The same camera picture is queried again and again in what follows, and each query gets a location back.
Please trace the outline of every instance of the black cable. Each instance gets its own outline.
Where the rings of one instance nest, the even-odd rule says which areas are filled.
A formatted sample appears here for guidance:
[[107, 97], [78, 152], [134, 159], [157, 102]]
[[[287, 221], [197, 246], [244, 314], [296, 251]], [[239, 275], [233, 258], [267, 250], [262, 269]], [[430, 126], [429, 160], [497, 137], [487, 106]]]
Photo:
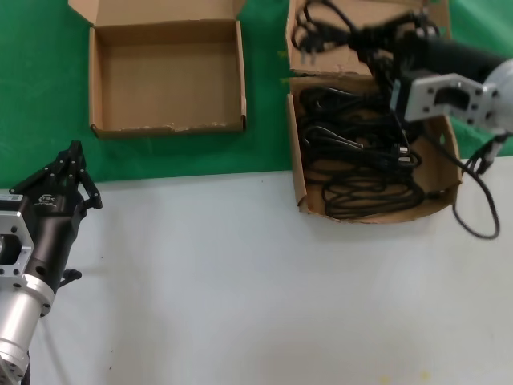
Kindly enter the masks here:
[[494, 139], [492, 139], [490, 142], [486, 143], [484, 146], [482, 146], [465, 164], [456, 158], [454, 155], [452, 155], [450, 152], [446, 150], [445, 147], [443, 147], [442, 144], [440, 144], [433, 136], [429, 135], [427, 132], [423, 133], [424, 137], [437, 149], [440, 151], [440, 153], [448, 159], [452, 164], [458, 166], [462, 169], [463, 174], [468, 174], [475, 182], [479, 185], [479, 187], [482, 189], [485, 197], [487, 198], [488, 206], [490, 207], [490, 212], [494, 221], [494, 232], [490, 235], [478, 233], [475, 230], [473, 230], [463, 219], [459, 216], [458, 210], [456, 209], [456, 202], [454, 201], [452, 206], [452, 212], [454, 214], [454, 217], [456, 218], [456, 221], [470, 234], [472, 234], [474, 237], [480, 238], [480, 239], [486, 239], [486, 240], [494, 240], [496, 239], [500, 234], [500, 220], [499, 220], [499, 214], [497, 213], [497, 208], [495, 207], [494, 198], [491, 195], [490, 189], [485, 185], [483, 180], [480, 178], [479, 174], [483, 174], [482, 172], [476, 172], [475, 168], [478, 165], [479, 161], [484, 161], [484, 156], [488, 153], [489, 148], [491, 148], [491, 144], [493, 142], [496, 142], [497, 140], [501, 140], [503, 137], [498, 136]]
[[[306, 112], [297, 121], [305, 182], [321, 186], [326, 215], [358, 219], [411, 209], [431, 197], [413, 178], [422, 163], [410, 149], [418, 135], [404, 129], [380, 94], [312, 87], [300, 102]], [[363, 111], [376, 117], [365, 119]]]
[[26, 369], [25, 376], [23, 377], [20, 385], [30, 385], [30, 354], [28, 351], [26, 355], [29, 358], [29, 366]]
[[[315, 5], [326, 6], [331, 9], [338, 17], [347, 25], [349, 30], [344, 30], [337, 26], [332, 26], [326, 22], [318, 22], [312, 19], [309, 8]], [[305, 21], [301, 18], [301, 14], [305, 16]], [[297, 32], [305, 30], [304, 36], [300, 42], [297, 41]], [[292, 44], [299, 51], [309, 54], [315, 52], [331, 51], [337, 47], [342, 47], [349, 43], [349, 37], [352, 32], [356, 32], [357, 27], [353, 22], [341, 12], [329, 0], [307, 0], [305, 6], [296, 14], [296, 26], [293, 30]]]

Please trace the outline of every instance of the green mat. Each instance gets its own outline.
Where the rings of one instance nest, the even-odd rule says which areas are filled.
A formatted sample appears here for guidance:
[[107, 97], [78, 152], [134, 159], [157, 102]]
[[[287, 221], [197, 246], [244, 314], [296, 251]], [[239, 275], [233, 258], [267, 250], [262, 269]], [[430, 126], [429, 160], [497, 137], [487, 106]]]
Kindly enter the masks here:
[[[0, 2], [0, 187], [73, 139], [83, 142], [96, 181], [289, 169], [287, 7], [288, 0], [248, 0], [240, 16], [247, 132], [102, 141], [88, 128], [87, 23], [67, 0]], [[454, 0], [451, 11], [457, 39], [513, 57], [511, 0]], [[462, 156], [487, 139], [461, 124], [456, 131]], [[513, 155], [513, 144], [503, 155]]]

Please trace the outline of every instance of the white tabletop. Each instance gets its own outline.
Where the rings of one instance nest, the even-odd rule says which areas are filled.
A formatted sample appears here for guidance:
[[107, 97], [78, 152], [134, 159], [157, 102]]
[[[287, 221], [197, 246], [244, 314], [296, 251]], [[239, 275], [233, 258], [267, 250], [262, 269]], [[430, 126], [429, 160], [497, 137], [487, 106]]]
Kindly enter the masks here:
[[[34, 385], [513, 382], [513, 158], [495, 242], [452, 213], [349, 225], [297, 211], [289, 172], [99, 186], [31, 346]], [[460, 209], [491, 231], [466, 179]]]

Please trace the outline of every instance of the empty cardboard box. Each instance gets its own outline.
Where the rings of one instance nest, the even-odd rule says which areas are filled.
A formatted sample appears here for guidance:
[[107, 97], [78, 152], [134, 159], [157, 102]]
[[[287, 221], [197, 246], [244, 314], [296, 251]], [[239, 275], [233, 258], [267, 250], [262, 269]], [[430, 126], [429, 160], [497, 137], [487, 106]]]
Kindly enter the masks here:
[[[421, 1], [408, 0], [333, 0], [346, 15], [357, 25], [372, 25], [383, 22], [408, 10], [419, 9]], [[290, 79], [290, 93], [287, 100], [289, 113], [289, 137], [293, 157], [293, 180], [296, 202], [304, 213], [327, 217], [325, 202], [321, 196], [321, 186], [307, 185], [303, 170], [299, 136], [297, 132], [297, 117], [304, 114], [299, 103], [299, 94], [308, 87], [328, 86], [337, 87], [354, 93], [376, 91], [378, 88], [365, 64], [359, 63], [357, 54], [347, 47], [319, 54], [315, 63], [302, 63], [301, 53], [292, 47], [290, 37], [295, 25], [297, 11], [303, 7], [305, 0], [290, 0], [289, 20], [287, 23], [286, 39], [289, 49], [290, 67], [297, 73], [314, 76]], [[431, 18], [445, 29], [450, 35], [449, 11], [446, 1], [438, 0], [429, 5]], [[313, 18], [332, 22], [341, 26], [341, 21], [333, 12], [319, 9]], [[441, 140], [446, 150], [458, 157], [458, 144], [450, 121], [446, 117], [433, 118], [426, 122], [428, 132]], [[424, 138], [419, 138], [412, 145], [422, 158], [422, 165], [414, 170], [414, 180], [426, 192], [438, 192], [438, 199], [425, 200], [421, 205], [395, 213], [374, 215], [352, 220], [363, 223], [397, 223], [412, 221], [426, 217], [452, 205], [458, 194], [461, 183], [461, 172], [449, 160], [442, 156]]]
[[91, 24], [99, 138], [245, 129], [243, 0], [69, 0]]

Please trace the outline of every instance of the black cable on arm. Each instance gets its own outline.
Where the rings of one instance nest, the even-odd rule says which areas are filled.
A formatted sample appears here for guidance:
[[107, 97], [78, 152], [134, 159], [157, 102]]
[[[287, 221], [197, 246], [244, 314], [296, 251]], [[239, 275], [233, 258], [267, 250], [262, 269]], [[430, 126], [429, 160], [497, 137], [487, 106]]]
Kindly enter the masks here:
[[491, 195], [490, 189], [485, 185], [479, 174], [475, 171], [475, 167], [478, 165], [478, 162], [481, 160], [483, 161], [484, 151], [483, 149], [489, 146], [488, 144], [485, 144], [481, 149], [479, 149], [465, 164], [456, 158], [454, 155], [452, 155], [450, 152], [446, 150], [445, 147], [443, 147], [433, 136], [428, 134], [424, 131], [423, 133], [424, 137], [433, 145], [437, 150], [440, 151], [440, 153], [448, 159], [452, 164], [458, 166], [462, 169], [463, 174], [468, 174], [475, 182], [479, 185], [479, 187], [484, 192], [485, 197], [487, 198], [488, 206], [490, 207], [490, 212], [494, 221], [494, 232], [492, 234], [483, 234], [478, 233], [477, 231], [473, 230], [463, 219], [459, 216], [458, 210], [456, 209], [456, 202], [453, 203], [452, 206], [452, 212], [454, 214], [454, 217], [456, 218], [456, 221], [470, 234], [472, 234], [474, 237], [480, 238], [480, 239], [486, 239], [486, 240], [494, 240], [496, 239], [500, 234], [500, 219], [499, 214], [497, 213], [497, 208], [495, 207], [494, 198]]

